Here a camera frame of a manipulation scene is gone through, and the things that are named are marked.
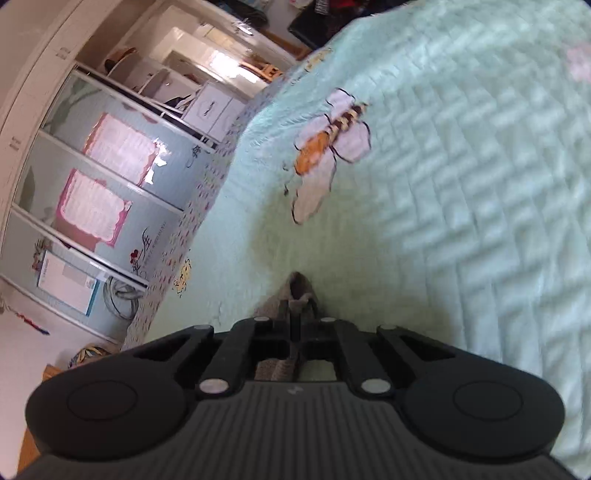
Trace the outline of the grey knit trousers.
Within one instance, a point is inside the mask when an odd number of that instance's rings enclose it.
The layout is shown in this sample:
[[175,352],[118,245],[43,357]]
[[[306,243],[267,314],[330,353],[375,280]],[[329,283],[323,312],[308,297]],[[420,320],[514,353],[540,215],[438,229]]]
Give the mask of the grey knit trousers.
[[[260,302],[253,311],[253,317],[268,317],[286,327],[288,333],[300,334],[301,323],[318,320],[320,307],[311,281],[304,274],[294,271],[283,282],[280,289]],[[290,353],[286,359],[270,358],[256,366],[256,381],[291,382],[297,379],[297,340],[290,340]]]

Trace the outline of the red patterned cloth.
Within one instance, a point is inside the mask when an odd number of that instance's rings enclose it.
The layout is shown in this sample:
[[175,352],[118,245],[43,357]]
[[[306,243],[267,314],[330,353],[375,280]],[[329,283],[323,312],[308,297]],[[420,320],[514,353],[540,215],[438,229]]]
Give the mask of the red patterned cloth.
[[88,344],[80,349],[68,362],[68,369],[77,368],[111,355],[111,351],[97,344]]

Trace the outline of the mint green quilted bedspread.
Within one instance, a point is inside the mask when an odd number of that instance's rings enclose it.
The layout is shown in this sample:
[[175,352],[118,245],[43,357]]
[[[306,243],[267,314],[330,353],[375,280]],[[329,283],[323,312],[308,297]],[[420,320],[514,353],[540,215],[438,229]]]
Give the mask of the mint green quilted bedspread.
[[349,23],[246,104],[124,340],[270,315],[408,328],[561,395],[590,474],[590,7],[414,1]]

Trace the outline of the sliding door wardrobe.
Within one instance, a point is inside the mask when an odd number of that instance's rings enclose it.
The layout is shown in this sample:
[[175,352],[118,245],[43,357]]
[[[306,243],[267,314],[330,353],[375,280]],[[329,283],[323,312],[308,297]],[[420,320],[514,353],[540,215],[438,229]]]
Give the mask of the sliding door wardrobe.
[[170,110],[74,67],[17,178],[2,278],[68,320],[116,336],[215,148]]

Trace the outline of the white drawer cabinet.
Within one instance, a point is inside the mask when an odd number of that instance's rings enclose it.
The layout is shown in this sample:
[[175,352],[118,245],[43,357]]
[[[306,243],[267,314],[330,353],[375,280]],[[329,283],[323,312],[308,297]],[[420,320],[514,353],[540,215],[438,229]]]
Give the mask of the white drawer cabinet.
[[200,133],[221,142],[245,107],[245,102],[207,83],[184,111],[181,119]]

